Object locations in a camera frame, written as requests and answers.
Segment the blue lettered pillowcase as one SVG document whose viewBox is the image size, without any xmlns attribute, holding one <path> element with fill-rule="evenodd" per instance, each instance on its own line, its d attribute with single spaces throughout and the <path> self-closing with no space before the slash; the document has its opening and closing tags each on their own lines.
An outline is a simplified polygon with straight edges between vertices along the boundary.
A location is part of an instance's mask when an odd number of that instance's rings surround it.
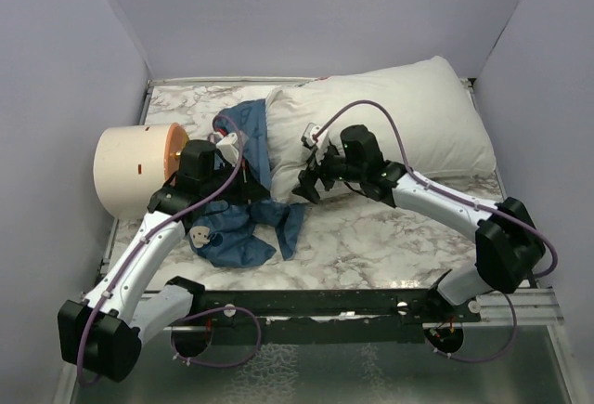
<svg viewBox="0 0 594 404">
<path fill-rule="evenodd" d="M 266 189 L 272 186 L 267 149 L 265 101 L 244 101 L 223 109 L 213 121 L 213 129 L 230 132 L 234 123 L 243 141 L 244 168 L 237 181 L 248 175 Z M 206 205 L 188 233 L 189 245 L 199 257 L 214 267 L 259 267 L 275 253 L 285 260 L 294 257 L 304 221 L 302 204 L 262 199 L 234 205 L 221 198 Z"/>
</svg>

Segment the white pillow with red logo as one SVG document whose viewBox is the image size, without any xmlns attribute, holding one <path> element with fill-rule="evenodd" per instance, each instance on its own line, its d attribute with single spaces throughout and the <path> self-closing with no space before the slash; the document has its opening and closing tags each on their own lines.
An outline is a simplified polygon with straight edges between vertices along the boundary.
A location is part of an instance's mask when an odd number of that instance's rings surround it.
<svg viewBox="0 0 594 404">
<path fill-rule="evenodd" d="M 265 100 L 272 197 L 300 202 L 292 191 L 310 152 L 301 137 L 326 125 L 339 148 L 341 131 L 364 125 L 387 160 L 407 159 L 430 178 L 490 176 L 496 156 L 471 97 L 439 56 L 373 72 L 283 85 Z"/>
</svg>

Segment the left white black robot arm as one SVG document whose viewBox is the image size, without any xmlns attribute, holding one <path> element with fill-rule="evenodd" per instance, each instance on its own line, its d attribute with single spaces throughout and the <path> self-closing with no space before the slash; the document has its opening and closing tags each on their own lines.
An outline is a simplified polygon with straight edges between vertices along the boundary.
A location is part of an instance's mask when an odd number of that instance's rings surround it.
<svg viewBox="0 0 594 404">
<path fill-rule="evenodd" d="M 210 202 L 246 204 L 268 197 L 246 166 L 244 141 L 241 132 L 216 143 L 190 140 L 180 152 L 178 169 L 150 197 L 140 228 L 115 266 L 83 298 L 62 305 L 60 353 L 78 372 L 119 383 L 159 332 L 177 320 L 191 325 L 202 319 L 204 288 L 192 280 L 176 277 L 149 300 L 143 295 Z"/>
</svg>

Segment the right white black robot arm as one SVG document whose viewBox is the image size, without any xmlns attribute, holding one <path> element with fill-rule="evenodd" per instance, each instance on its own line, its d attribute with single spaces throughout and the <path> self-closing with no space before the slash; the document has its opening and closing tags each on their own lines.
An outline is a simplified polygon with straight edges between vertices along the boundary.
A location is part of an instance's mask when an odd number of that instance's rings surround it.
<svg viewBox="0 0 594 404">
<path fill-rule="evenodd" d="M 357 184 L 364 197 L 425 215 L 474 243 L 474 262 L 448 270 L 426 292 L 418 308 L 431 318 L 447 321 L 477 295 L 513 293 L 544 255 L 545 245 L 522 202 L 477 199 L 386 160 L 364 125 L 343 129 L 340 138 L 338 150 L 321 126 L 305 128 L 302 143 L 311 155 L 298 175 L 295 195 L 318 203 L 318 184 L 324 189 L 337 182 Z"/>
</svg>

